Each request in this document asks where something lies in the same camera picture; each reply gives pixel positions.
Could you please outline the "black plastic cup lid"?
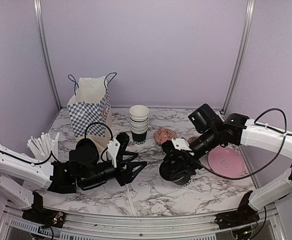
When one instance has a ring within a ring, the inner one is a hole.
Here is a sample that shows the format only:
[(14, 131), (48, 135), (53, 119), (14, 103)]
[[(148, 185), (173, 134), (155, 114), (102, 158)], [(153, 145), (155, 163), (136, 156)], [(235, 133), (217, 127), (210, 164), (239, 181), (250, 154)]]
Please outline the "black plastic cup lid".
[(181, 163), (182, 162), (175, 161), (175, 160), (162, 162), (159, 166), (159, 173), (160, 173), (161, 178), (173, 183), (173, 181), (170, 178), (170, 174)]

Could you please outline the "black paper coffee cup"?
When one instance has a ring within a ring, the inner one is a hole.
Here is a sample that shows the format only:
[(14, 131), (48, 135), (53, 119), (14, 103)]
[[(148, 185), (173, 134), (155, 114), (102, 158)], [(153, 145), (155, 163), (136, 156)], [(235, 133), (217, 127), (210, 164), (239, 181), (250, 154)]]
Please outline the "black paper coffee cup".
[(191, 182), (191, 180), (192, 180), (191, 175), (184, 175), (181, 178), (174, 180), (173, 183), (178, 186), (186, 186)]

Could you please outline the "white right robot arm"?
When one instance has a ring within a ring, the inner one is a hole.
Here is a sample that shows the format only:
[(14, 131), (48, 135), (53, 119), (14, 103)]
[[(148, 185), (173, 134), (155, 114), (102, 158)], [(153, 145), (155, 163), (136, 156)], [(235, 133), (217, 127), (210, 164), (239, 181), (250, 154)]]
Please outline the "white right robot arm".
[[(292, 116), (259, 110), (254, 117), (221, 114), (203, 104), (197, 109), (169, 109), (166, 127), (187, 141), (190, 150), (171, 142), (160, 148), (159, 188), (164, 191), (163, 213), (195, 215), (231, 211), (242, 197), (290, 176)], [(234, 179), (209, 172), (207, 159), (216, 147), (233, 149), (243, 159), (244, 171)]]

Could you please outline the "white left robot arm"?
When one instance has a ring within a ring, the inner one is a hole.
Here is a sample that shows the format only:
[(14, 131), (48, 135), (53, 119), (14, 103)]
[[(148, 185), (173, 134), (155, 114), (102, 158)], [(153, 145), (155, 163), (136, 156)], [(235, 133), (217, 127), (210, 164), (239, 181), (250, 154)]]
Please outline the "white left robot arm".
[(116, 179), (120, 186), (131, 183), (146, 167), (146, 161), (136, 162), (138, 153), (126, 151), (129, 136), (121, 132), (112, 138), (105, 153), (109, 159), (102, 161), (95, 143), (89, 138), (81, 139), (69, 160), (43, 161), (24, 157), (5, 149), (0, 144), (0, 172), (22, 178), (58, 194), (73, 194), (77, 189), (91, 190)]

